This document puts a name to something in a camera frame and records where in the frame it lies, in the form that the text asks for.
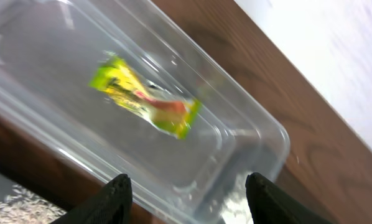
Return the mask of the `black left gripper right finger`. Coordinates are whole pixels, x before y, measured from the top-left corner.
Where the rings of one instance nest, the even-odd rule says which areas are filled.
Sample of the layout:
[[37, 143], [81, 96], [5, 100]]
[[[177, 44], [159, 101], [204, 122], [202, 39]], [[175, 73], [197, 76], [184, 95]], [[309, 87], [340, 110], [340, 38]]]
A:
[[245, 187], [254, 224], [330, 224], [258, 172], [247, 176]]

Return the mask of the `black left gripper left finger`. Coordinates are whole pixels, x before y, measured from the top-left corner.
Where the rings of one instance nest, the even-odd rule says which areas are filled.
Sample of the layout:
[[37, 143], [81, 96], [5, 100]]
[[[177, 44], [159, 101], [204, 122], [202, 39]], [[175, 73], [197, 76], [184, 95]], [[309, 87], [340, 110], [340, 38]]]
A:
[[52, 224], [128, 224], [132, 204], [131, 179], [126, 174], [119, 174], [96, 195]]

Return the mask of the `yellow green snack wrapper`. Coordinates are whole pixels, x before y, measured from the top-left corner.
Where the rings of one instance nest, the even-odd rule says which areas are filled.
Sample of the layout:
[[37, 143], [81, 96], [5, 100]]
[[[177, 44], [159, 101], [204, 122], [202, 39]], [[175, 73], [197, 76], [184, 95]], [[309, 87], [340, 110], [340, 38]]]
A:
[[116, 54], [97, 68], [89, 86], [177, 139], [188, 135], [202, 107], [198, 99], [175, 95], [148, 80]]

